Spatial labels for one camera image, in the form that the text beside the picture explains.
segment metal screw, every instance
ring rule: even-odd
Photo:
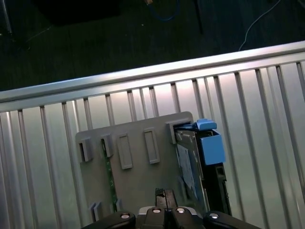
[[[218,219],[219,218],[219,216],[215,213],[211,213],[210,217],[212,217],[213,219]]]
[[[177,211],[178,211],[179,213],[184,213],[184,212],[185,212],[185,210],[184,210],[183,208],[177,208]]]
[[[122,214],[122,215],[121,215],[121,218],[122,218],[122,219],[128,219],[128,218],[129,218],[129,214]]]

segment rectangular slot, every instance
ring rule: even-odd
[[[175,138],[175,131],[174,131],[174,126],[178,126],[178,125],[183,125],[183,124],[190,124],[192,122],[192,120],[190,120],[189,118],[183,118],[183,119],[179,119],[179,120],[173,120],[170,122],[167,122],[167,131],[168,134],[170,134],[171,136],[171,143],[172,144],[176,144],[176,138]]]
[[[79,149],[81,154],[81,162],[88,162],[93,159],[92,147],[90,139],[86,138],[79,142]]]
[[[84,146],[80,143],[81,161],[85,161]]]
[[[132,168],[132,155],[130,152],[129,139],[127,134],[118,136],[117,139],[122,169]]]
[[[101,140],[102,140],[103,151],[106,151],[107,157],[111,157],[113,155],[111,135],[102,135]]]
[[[160,156],[159,156],[159,150],[158,150],[158,145],[157,145],[156,134],[155,134],[154,128],[145,129],[144,136],[145,136],[149,163],[150,164],[159,163]]]

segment blue cable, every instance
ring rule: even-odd
[[[151,4],[147,4],[151,14],[158,20],[160,21],[170,21],[171,19],[173,19],[174,17],[176,17],[180,11],[180,0],[176,0],[176,10],[175,13],[170,16],[169,18],[162,18],[160,17],[160,15],[156,12],[156,10],[154,9],[154,7],[151,6]]]

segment white cable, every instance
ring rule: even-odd
[[[265,13],[263,13],[261,16],[259,16],[251,25],[250,27],[248,28],[247,32],[246,32],[246,35],[244,36],[244,42],[242,43],[242,45],[239,47],[238,51],[240,51],[244,44],[246,44],[247,42],[247,37],[248,37],[248,33],[250,31],[250,29],[254,26],[255,23],[257,23],[258,20],[260,20],[263,16],[265,16],[267,13],[269,13],[271,10],[273,10],[279,3],[281,2],[281,0],[278,0],[278,2],[273,6],[271,7],[268,11],[266,11]]]

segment blue plastic clip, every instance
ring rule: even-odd
[[[193,123],[193,127],[198,130],[213,130],[217,129],[216,122],[209,120],[207,118],[199,119],[197,122]]]

